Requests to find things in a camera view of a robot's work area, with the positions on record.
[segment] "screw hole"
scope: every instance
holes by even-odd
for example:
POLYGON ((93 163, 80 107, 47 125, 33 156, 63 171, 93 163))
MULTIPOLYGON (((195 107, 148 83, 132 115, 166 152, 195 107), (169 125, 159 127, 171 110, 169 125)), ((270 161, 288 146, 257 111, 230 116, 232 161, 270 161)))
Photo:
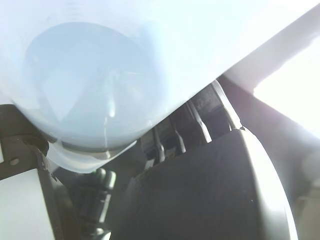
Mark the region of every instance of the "screw hole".
POLYGON ((14 166, 14 165, 17 165, 18 163, 19 163, 19 158, 14 158, 14 159, 12 159, 9 163, 10 163, 10 165, 12 165, 12 166, 14 166))

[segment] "bright light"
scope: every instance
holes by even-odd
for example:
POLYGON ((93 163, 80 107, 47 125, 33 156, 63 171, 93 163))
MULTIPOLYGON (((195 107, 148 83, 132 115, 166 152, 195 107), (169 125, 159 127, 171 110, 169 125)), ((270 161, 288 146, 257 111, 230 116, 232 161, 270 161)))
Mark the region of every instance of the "bright light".
POLYGON ((254 96, 320 138, 320 39, 263 80, 254 96))

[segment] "white plastic container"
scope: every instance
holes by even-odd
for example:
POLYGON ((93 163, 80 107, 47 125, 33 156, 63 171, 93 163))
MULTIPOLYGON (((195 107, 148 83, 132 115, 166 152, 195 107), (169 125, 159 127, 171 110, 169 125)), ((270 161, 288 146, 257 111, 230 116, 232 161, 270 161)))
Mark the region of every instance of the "white plastic container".
POLYGON ((2 0, 0 90, 56 140, 53 161, 91 172, 315 4, 2 0), (114 154, 86 166, 61 143, 114 154))

